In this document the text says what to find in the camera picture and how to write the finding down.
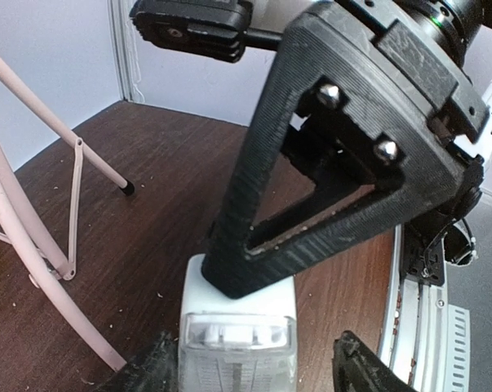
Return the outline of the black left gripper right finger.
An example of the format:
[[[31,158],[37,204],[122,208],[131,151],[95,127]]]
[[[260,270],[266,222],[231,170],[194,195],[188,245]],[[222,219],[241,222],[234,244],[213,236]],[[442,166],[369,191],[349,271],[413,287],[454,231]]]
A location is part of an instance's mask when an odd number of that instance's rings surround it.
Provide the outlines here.
[[[400,380],[352,331],[344,331],[333,345],[332,376],[335,392],[406,392]]]

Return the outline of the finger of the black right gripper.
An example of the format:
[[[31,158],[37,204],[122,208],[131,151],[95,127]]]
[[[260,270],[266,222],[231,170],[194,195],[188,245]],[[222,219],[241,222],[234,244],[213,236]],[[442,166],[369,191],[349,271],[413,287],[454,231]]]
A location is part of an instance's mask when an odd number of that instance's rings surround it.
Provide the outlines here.
[[[351,189],[335,132],[335,66],[346,41],[335,3],[310,6],[286,28],[238,156],[203,277],[241,298],[426,212],[349,212]]]

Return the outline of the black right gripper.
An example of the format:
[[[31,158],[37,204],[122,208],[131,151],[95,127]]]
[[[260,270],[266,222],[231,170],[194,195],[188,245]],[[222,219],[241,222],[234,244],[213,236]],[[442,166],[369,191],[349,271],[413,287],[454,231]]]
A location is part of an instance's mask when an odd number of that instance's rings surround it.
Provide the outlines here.
[[[458,17],[445,2],[335,4],[341,164],[351,189],[371,186],[349,212],[456,212],[477,198],[482,159],[454,138],[476,141],[489,114],[459,67]]]

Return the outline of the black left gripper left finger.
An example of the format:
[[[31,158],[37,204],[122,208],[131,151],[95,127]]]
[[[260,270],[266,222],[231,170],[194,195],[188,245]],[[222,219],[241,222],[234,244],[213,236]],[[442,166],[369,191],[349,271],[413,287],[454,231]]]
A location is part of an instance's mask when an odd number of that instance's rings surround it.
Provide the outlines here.
[[[178,391],[178,341],[161,332],[95,391]]]

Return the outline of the clear metronome front cover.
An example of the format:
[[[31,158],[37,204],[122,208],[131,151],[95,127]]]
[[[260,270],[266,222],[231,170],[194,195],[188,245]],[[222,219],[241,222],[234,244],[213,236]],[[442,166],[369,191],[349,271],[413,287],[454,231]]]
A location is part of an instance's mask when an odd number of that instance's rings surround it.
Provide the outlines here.
[[[296,321],[259,314],[186,314],[180,391],[295,391]]]

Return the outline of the white metronome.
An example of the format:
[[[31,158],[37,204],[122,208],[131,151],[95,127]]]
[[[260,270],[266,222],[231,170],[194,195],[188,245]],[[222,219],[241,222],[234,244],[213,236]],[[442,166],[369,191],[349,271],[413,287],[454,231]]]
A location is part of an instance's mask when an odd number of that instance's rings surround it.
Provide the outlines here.
[[[286,278],[238,300],[202,276],[192,256],[184,280],[178,343],[180,391],[294,391],[295,281]]]

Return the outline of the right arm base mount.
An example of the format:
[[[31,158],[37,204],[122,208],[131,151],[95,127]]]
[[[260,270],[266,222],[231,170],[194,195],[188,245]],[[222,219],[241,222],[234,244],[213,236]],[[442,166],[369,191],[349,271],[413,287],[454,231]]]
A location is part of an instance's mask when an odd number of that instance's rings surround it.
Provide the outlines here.
[[[428,249],[420,234],[412,225],[402,230],[400,278],[428,286],[441,287],[445,283],[445,257],[442,241]]]

